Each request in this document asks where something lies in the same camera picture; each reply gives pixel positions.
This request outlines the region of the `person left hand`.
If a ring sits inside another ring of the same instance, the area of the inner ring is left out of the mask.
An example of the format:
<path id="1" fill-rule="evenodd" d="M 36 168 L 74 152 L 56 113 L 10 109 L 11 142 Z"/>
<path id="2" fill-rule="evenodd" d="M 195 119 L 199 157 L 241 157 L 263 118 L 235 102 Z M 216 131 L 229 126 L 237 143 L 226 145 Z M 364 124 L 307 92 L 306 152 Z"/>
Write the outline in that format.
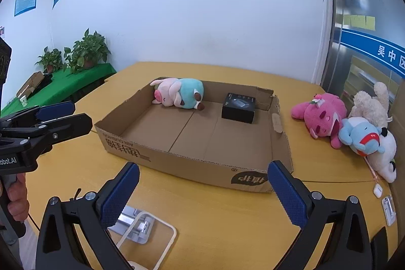
<path id="1" fill-rule="evenodd" d="M 30 210 L 30 203 L 27 199 L 25 173 L 16 175 L 16 182 L 10 185 L 7 193 L 10 200 L 8 211 L 15 221 L 24 222 Z"/>

